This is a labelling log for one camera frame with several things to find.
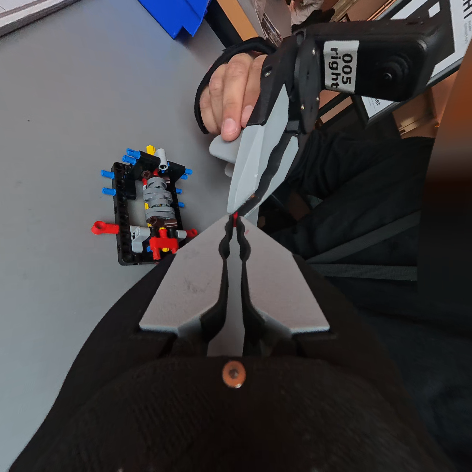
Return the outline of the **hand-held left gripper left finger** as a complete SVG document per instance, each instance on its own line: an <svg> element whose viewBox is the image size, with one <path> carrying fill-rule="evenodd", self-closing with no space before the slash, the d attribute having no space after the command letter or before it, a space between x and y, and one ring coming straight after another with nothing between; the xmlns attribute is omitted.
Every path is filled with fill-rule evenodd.
<svg viewBox="0 0 472 472"><path fill-rule="evenodd" d="M212 340L226 321L231 216L177 251L140 320L143 331Z"/></svg>

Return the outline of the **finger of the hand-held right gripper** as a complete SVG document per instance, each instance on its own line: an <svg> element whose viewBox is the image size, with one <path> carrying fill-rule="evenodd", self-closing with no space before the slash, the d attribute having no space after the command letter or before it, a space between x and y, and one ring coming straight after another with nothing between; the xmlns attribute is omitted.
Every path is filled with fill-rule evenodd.
<svg viewBox="0 0 472 472"><path fill-rule="evenodd" d="M248 177L242 178L245 192L243 202L237 209L239 217L247 217L258 209L280 187L286 180L298 149L296 136L281 137L272 151L263 148L256 170L251 170Z"/></svg>
<svg viewBox="0 0 472 472"><path fill-rule="evenodd" d="M286 129L288 106L286 86L282 85L266 123L247 125L241 133L228 195L229 214L237 212L259 188L270 154Z"/></svg>

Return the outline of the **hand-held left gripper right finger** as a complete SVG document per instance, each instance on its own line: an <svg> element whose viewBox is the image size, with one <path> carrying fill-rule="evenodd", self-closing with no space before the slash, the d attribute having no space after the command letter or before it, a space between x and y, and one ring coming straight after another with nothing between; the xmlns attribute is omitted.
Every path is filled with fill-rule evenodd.
<svg viewBox="0 0 472 472"><path fill-rule="evenodd" d="M296 335L330 329L294 255L249 220L236 219L245 337L273 346Z"/></svg>

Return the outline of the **black lego frame assembly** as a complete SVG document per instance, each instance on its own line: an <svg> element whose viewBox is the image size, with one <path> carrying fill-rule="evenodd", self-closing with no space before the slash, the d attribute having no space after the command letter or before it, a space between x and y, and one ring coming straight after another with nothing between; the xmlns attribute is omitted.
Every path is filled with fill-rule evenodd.
<svg viewBox="0 0 472 472"><path fill-rule="evenodd" d="M158 264L198 235L183 227L180 210L185 205L177 186L192 170L155 148L155 155L127 148L121 162L101 170L111 182L102 194L113 198L114 222L96 221L91 233L116 237L118 263L124 267Z"/></svg>

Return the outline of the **lego instruction booklet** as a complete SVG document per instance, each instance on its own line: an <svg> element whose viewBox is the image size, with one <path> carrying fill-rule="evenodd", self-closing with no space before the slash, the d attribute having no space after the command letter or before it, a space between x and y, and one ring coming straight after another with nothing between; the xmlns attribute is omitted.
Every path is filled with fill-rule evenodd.
<svg viewBox="0 0 472 472"><path fill-rule="evenodd" d="M1 0L0 36L25 27L35 21L52 15L76 0Z"/></svg>

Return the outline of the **person's right hand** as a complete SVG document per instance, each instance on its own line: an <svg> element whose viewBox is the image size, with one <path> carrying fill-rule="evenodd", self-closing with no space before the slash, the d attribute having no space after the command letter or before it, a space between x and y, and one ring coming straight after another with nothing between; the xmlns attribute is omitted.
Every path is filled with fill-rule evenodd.
<svg viewBox="0 0 472 472"><path fill-rule="evenodd" d="M246 127L260 95L261 71L267 55L240 53L212 74L199 98L203 125L226 142Z"/></svg>

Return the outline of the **black framed white sign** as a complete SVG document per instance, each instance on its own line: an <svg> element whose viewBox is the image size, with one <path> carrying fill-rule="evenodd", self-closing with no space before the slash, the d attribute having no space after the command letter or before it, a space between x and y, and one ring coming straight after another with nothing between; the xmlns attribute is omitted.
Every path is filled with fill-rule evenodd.
<svg viewBox="0 0 472 472"><path fill-rule="evenodd" d="M463 61L472 37L472 2L470 0L403 0L395 1L380 20L433 19L445 30L438 62L426 89L456 72ZM354 97L353 105L363 126L369 127L405 102L396 103L369 97Z"/></svg>

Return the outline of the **white printed box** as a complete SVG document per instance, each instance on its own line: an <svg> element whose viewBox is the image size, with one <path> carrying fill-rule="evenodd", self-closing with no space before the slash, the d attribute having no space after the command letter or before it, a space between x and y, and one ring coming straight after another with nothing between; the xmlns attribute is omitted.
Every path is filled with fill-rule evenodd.
<svg viewBox="0 0 472 472"><path fill-rule="evenodd" d="M239 0L258 36L282 40L292 34L291 12L285 0Z"/></svg>

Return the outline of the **blue plastic bin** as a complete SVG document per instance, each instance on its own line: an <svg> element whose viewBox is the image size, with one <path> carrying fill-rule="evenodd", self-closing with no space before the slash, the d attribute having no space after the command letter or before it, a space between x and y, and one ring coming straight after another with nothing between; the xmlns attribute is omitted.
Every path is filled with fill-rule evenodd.
<svg viewBox="0 0 472 472"><path fill-rule="evenodd" d="M139 0L139 3L175 39L182 30L195 36L207 13L210 0Z"/></svg>

